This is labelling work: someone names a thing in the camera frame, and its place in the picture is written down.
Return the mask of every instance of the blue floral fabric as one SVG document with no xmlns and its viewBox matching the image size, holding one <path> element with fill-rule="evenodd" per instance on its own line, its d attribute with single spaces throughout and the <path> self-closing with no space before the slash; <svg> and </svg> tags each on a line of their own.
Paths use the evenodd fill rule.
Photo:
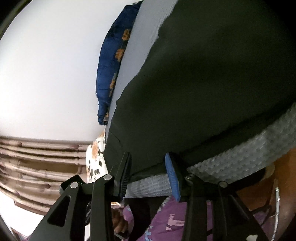
<svg viewBox="0 0 296 241">
<path fill-rule="evenodd" d="M 112 24 L 103 42 L 96 76 L 96 96 L 99 101 L 99 124 L 108 123 L 109 106 L 120 63 L 142 1 L 124 7 Z"/>
</svg>

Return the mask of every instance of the brown striped curtain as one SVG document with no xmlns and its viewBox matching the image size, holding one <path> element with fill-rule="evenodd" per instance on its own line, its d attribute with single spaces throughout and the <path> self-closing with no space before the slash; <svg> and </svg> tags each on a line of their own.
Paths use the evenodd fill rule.
<svg viewBox="0 0 296 241">
<path fill-rule="evenodd" d="M 59 197 L 60 184 L 79 174 L 86 182 L 88 144 L 0 137 L 0 191 L 21 208 L 45 215 Z"/>
</svg>

